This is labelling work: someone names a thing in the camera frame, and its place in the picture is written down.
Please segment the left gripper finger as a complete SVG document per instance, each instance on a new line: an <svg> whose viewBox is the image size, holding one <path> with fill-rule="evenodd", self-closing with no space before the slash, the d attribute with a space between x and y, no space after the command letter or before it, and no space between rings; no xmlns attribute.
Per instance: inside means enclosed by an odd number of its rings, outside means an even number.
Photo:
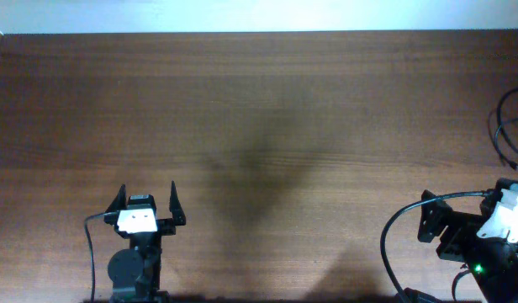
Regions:
<svg viewBox="0 0 518 303"><path fill-rule="evenodd" d="M105 216L103 218L106 224L116 224L119 212L126 208L126 187L122 184L119 188L114 200L111 202L109 207L105 210Z"/></svg>
<svg viewBox="0 0 518 303"><path fill-rule="evenodd" d="M169 210L172 214L173 223L175 226L185 226L187 223L187 218L185 216L184 210L180 203L177 194L177 188L174 181L171 183L171 193L169 199Z"/></svg>

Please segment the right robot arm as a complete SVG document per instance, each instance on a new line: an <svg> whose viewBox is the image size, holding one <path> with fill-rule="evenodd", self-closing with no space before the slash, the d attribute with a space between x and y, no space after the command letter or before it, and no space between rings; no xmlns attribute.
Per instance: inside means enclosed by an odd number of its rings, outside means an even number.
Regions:
<svg viewBox="0 0 518 303"><path fill-rule="evenodd" d="M417 239L437 237L437 257L463 263L488 302L518 302L518 184L482 193L479 215L447 203L469 195L425 191Z"/></svg>

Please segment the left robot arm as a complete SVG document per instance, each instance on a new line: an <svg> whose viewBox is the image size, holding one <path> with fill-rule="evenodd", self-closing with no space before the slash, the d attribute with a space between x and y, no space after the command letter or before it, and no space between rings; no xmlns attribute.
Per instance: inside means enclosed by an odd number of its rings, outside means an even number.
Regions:
<svg viewBox="0 0 518 303"><path fill-rule="evenodd" d="M174 236L186 224L176 184L171 184L171 216L156 217L156 202L151 194L126 195L125 186L106 209L104 222L123 239L126 249L116 252L108 262L108 276L113 283L112 302L169 302L168 292L160 289L161 239Z"/></svg>

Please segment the right arm base clamp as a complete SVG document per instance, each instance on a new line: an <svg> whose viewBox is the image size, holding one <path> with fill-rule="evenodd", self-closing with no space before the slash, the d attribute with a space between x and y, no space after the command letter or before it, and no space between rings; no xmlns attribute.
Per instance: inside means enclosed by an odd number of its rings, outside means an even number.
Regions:
<svg viewBox="0 0 518 303"><path fill-rule="evenodd" d="M403 293L398 293L395 296L398 303L442 303L442 300L411 288L405 288Z"/></svg>

